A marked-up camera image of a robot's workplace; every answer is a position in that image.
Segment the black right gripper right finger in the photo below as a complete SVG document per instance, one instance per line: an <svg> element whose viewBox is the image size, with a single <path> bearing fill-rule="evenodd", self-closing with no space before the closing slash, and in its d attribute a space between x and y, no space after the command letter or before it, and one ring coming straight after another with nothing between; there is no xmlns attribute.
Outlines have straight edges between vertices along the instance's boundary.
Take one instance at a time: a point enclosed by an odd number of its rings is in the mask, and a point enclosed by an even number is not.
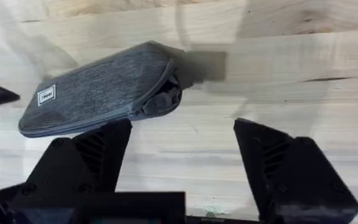
<svg viewBox="0 0 358 224"><path fill-rule="evenodd" d="M316 142L238 118L247 180L262 223L351 223L358 201Z"/></svg>

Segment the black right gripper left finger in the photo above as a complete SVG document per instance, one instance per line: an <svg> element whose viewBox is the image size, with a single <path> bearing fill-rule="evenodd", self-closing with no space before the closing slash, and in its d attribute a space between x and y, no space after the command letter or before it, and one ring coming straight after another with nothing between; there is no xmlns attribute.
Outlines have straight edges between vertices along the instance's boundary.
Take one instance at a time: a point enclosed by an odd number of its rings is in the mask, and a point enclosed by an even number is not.
<svg viewBox="0 0 358 224"><path fill-rule="evenodd" d="M56 138L12 201L24 215L127 215L115 193L132 124L122 119Z"/></svg>

